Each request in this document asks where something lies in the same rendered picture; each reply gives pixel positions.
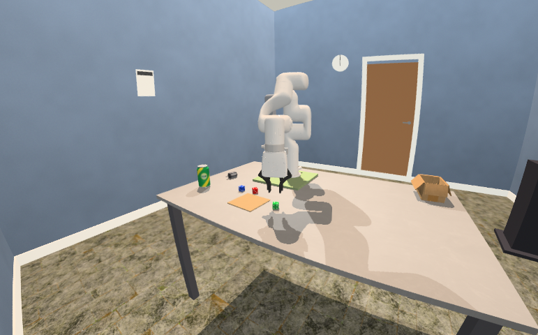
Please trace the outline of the open brown cardboard box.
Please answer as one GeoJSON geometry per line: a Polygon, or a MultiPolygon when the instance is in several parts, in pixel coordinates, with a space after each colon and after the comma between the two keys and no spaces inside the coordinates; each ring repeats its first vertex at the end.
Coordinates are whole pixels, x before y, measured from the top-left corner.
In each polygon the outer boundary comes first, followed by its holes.
{"type": "Polygon", "coordinates": [[[418,174],[413,180],[411,180],[411,182],[414,189],[417,190],[421,200],[444,203],[448,194],[451,195],[449,184],[439,176],[418,174]]]}

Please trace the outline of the green soda can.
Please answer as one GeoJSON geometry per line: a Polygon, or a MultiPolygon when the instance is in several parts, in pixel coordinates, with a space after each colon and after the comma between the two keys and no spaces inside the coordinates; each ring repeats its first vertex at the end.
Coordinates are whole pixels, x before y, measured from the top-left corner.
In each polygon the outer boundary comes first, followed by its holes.
{"type": "Polygon", "coordinates": [[[200,188],[208,188],[210,184],[209,168],[207,165],[199,165],[197,167],[197,178],[200,188]]]}

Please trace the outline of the tan square mat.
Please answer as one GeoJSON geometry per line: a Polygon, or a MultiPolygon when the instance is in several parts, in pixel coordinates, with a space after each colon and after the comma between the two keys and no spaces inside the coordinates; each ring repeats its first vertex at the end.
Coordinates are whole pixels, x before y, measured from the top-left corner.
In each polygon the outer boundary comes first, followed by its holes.
{"type": "Polygon", "coordinates": [[[258,207],[267,203],[268,201],[270,201],[270,199],[262,198],[260,196],[247,193],[245,195],[242,195],[241,197],[229,201],[228,204],[251,212],[254,209],[257,209],[258,207]]]}

